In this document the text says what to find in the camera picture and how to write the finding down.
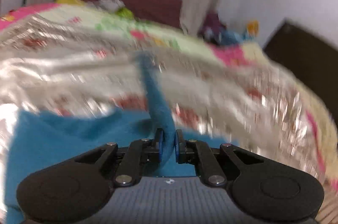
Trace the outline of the teal fleece sweater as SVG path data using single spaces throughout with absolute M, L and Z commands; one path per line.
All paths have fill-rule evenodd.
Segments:
M 174 154 L 175 125 L 156 80 L 155 67 L 145 54 L 137 58 L 147 92 L 147 112 L 116 109 L 101 118 L 62 117 L 48 111 L 38 114 L 21 110 L 14 128 L 5 174 L 6 223 L 20 223 L 16 191 L 29 174 L 63 162 L 108 142 L 122 147 L 141 138 L 152 138 L 164 129 L 160 165 L 147 171 L 149 176 L 194 176 L 190 164 L 177 164 Z

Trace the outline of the pile of clothes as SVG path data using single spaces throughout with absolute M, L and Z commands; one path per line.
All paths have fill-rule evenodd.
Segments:
M 240 34 L 228 29 L 219 20 L 217 13 L 209 13 L 198 32 L 198 36 L 216 46 L 233 46 L 254 40 L 258 36 L 258 33 L 259 22 L 257 20 L 249 21 L 245 26 L 244 32 Z

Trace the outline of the shiny floral satin quilt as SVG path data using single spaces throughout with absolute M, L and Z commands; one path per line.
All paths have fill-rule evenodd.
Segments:
M 224 66 L 158 45 L 48 21 L 38 15 L 1 33 L 1 162 L 4 202 L 27 174 L 106 139 L 128 142 L 113 129 L 124 111 L 146 114 L 142 58 L 179 128 L 303 170 L 320 182 L 312 95 L 272 64 Z

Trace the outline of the pink cream fleece blanket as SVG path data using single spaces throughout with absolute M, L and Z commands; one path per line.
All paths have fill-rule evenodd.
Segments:
M 143 50 L 177 124 L 337 188 L 337 129 L 326 106 L 254 42 L 220 49 L 168 26 L 56 3 L 1 18 L 1 159 L 19 109 L 94 117 L 143 105 L 132 61 Z

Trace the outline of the white item on bed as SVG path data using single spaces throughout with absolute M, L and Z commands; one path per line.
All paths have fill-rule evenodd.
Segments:
M 121 0 L 97 0 L 87 2 L 86 5 L 88 7 L 93 7 L 98 10 L 108 11 L 111 13 L 115 13 L 118 10 L 122 9 L 125 4 Z

